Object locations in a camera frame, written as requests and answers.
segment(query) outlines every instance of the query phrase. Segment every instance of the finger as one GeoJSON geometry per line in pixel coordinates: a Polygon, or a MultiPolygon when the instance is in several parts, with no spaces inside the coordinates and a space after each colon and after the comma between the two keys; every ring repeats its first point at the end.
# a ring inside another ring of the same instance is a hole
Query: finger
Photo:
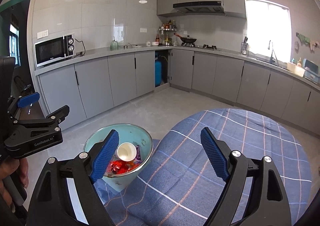
{"type": "Polygon", "coordinates": [[[19,167],[19,160],[8,157],[5,161],[0,164],[0,180],[11,175],[19,167]]]}
{"type": "Polygon", "coordinates": [[[20,159],[20,165],[18,169],[18,174],[20,176],[20,181],[25,188],[28,187],[29,180],[28,180],[28,161],[26,158],[20,159]]]}
{"type": "Polygon", "coordinates": [[[10,207],[12,204],[12,198],[7,189],[4,187],[2,180],[0,180],[0,194],[2,195],[7,205],[10,207]]]}

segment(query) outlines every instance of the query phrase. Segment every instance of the wok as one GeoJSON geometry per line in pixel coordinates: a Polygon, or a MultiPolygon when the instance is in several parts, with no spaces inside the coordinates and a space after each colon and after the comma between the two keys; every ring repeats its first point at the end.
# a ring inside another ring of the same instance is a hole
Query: wok
{"type": "Polygon", "coordinates": [[[183,43],[186,43],[186,44],[192,44],[192,43],[196,42],[196,40],[197,40],[197,39],[194,39],[194,38],[190,38],[189,35],[187,37],[181,37],[179,34],[176,34],[176,33],[174,33],[174,35],[179,37],[181,39],[181,41],[183,43]]]}

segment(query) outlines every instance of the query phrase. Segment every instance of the light switch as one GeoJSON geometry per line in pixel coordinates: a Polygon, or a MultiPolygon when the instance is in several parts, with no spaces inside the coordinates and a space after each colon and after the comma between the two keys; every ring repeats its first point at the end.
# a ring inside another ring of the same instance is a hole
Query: light switch
{"type": "Polygon", "coordinates": [[[37,33],[37,38],[38,39],[43,38],[43,31],[37,33]]]}
{"type": "Polygon", "coordinates": [[[43,33],[43,37],[49,36],[49,30],[48,29],[44,30],[42,33],[43,33]]]}

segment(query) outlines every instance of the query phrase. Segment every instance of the green kettle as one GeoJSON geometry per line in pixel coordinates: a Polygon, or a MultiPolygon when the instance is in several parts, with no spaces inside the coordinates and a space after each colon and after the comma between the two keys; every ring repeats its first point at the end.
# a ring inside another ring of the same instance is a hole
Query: green kettle
{"type": "Polygon", "coordinates": [[[114,40],[111,42],[110,50],[118,50],[118,49],[119,49],[118,42],[114,39],[114,40]]]}

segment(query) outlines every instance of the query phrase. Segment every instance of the gray countertop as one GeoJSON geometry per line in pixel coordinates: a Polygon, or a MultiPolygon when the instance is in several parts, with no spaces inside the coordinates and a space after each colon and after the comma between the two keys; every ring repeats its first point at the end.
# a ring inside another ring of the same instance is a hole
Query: gray countertop
{"type": "Polygon", "coordinates": [[[154,47],[146,47],[146,46],[142,46],[139,48],[128,48],[128,49],[119,49],[119,50],[114,50],[111,51],[110,47],[106,47],[106,48],[98,48],[98,49],[91,49],[91,50],[87,50],[84,56],[76,56],[76,57],[72,57],[68,60],[64,60],[64,61],[60,61],[57,62],[55,64],[51,64],[42,68],[39,68],[37,70],[35,70],[35,75],[40,75],[46,72],[49,72],[51,70],[66,66],[66,65],[70,65],[70,64],[75,64],[78,62],[82,62],[82,61],[86,61],[86,60],[90,60],[90,59],[94,59],[94,58],[99,58],[99,57],[106,57],[106,56],[112,56],[112,55],[118,55],[118,54],[124,54],[124,53],[131,53],[131,52],[139,52],[139,51],[148,51],[148,50],[170,50],[170,49],[183,49],[183,50],[191,50],[191,51],[198,51],[198,52],[205,52],[205,53],[211,53],[211,54],[216,54],[216,55],[220,55],[220,56],[226,56],[226,57],[234,57],[237,59],[242,59],[244,61],[248,61],[248,62],[252,62],[255,64],[260,64],[266,67],[269,67],[273,70],[282,72],[284,74],[290,75],[296,79],[299,79],[300,81],[312,86],[313,88],[317,89],[320,91],[320,87],[314,83],[312,83],[311,81],[299,77],[298,75],[283,69],[281,67],[278,67],[276,65],[273,64],[269,64],[260,60],[257,60],[255,58],[252,57],[247,57],[244,56],[242,54],[240,54],[239,52],[236,51],[232,51],[232,50],[226,50],[226,49],[218,49],[217,51],[214,50],[210,50],[210,49],[203,49],[203,48],[188,48],[188,47],[181,47],[181,46],[154,46],[154,47]]]}

